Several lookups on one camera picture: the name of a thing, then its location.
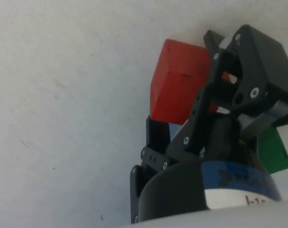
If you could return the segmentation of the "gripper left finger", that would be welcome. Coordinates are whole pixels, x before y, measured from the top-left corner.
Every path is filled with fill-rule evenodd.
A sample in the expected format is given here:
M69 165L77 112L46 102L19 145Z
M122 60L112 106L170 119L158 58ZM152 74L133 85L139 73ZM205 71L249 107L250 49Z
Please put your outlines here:
M170 143L169 124L148 116L141 163L130 172L131 224L179 213L179 166L166 154Z

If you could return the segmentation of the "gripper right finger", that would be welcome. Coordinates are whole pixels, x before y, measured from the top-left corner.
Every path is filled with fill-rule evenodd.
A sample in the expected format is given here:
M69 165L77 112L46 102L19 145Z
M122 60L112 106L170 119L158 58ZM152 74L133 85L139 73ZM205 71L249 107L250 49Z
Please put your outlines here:
M227 37L209 30L204 43L207 81L166 150L177 162L248 156L264 130L288 124L288 56L281 43L248 24Z

